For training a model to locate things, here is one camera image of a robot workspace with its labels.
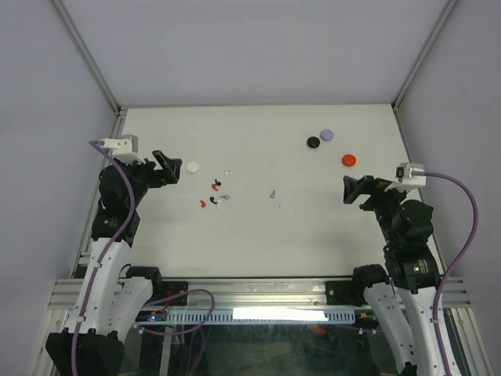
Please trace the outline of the white earbud charging case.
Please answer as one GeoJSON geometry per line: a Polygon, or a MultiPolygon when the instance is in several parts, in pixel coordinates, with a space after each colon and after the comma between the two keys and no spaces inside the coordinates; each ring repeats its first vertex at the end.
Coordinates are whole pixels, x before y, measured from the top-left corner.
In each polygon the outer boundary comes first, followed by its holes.
{"type": "Polygon", "coordinates": [[[200,170],[200,165],[198,162],[196,161],[190,161],[187,163],[186,165],[186,171],[189,173],[189,174],[196,174],[198,173],[198,171],[200,170]]]}

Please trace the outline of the red earbud charging case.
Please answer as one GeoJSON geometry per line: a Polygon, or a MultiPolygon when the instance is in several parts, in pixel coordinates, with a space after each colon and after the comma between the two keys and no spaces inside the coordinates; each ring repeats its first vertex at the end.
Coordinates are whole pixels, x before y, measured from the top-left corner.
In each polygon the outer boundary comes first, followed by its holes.
{"type": "Polygon", "coordinates": [[[356,165],[356,162],[357,159],[353,154],[345,154],[341,159],[341,163],[346,167],[353,167],[356,165]]]}

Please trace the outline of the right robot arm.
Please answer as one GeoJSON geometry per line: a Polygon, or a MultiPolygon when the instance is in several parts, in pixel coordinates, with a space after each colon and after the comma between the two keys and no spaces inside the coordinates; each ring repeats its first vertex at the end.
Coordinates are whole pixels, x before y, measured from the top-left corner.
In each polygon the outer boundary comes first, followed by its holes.
{"type": "Polygon", "coordinates": [[[368,303],[376,314],[400,375],[460,374],[436,295],[441,275],[427,245],[433,208],[371,175],[343,183],[345,204],[368,197],[359,207],[374,213],[385,240],[383,266],[354,269],[351,302],[368,303]]]}

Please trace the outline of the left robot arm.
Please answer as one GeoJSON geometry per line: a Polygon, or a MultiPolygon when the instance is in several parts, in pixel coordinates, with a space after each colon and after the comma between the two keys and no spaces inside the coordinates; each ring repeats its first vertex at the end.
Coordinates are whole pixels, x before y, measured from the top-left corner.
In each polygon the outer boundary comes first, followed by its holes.
{"type": "Polygon", "coordinates": [[[99,173],[98,210],[90,259],[67,323],[48,335],[45,349],[61,375],[117,375],[124,342],[140,309],[164,295],[157,267],[134,266],[120,282],[139,227],[137,208],[151,189],[176,184],[182,160],[152,152],[153,160],[114,157],[99,173]]]}

